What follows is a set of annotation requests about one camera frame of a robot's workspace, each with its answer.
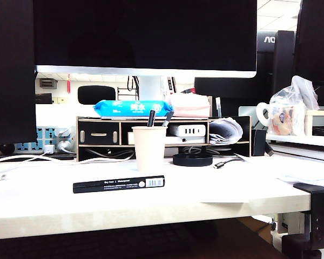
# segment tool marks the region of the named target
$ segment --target ceiling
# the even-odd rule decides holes
[[[257,0],[257,29],[296,31],[300,0]]]
[[[257,0],[257,30],[296,31],[301,0]],[[67,80],[68,74],[39,73],[37,78]],[[70,74],[72,81],[125,82],[127,76]]]

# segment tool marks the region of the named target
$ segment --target wireless charger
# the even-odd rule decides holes
[[[173,164],[177,166],[209,166],[212,164],[212,155],[182,153],[173,156]]]

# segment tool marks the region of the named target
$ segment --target barcode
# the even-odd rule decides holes
[[[163,178],[150,178],[145,179],[146,187],[159,187],[163,186]]]

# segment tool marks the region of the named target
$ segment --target drawer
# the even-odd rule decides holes
[[[78,122],[78,144],[118,145],[119,123],[117,122]]]

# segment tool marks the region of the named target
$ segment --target desk clamp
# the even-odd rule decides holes
[[[282,253],[290,259],[321,259],[318,249],[324,248],[324,187],[295,183],[295,188],[311,193],[311,211],[303,212],[310,215],[305,219],[305,233],[285,235],[282,237]]]

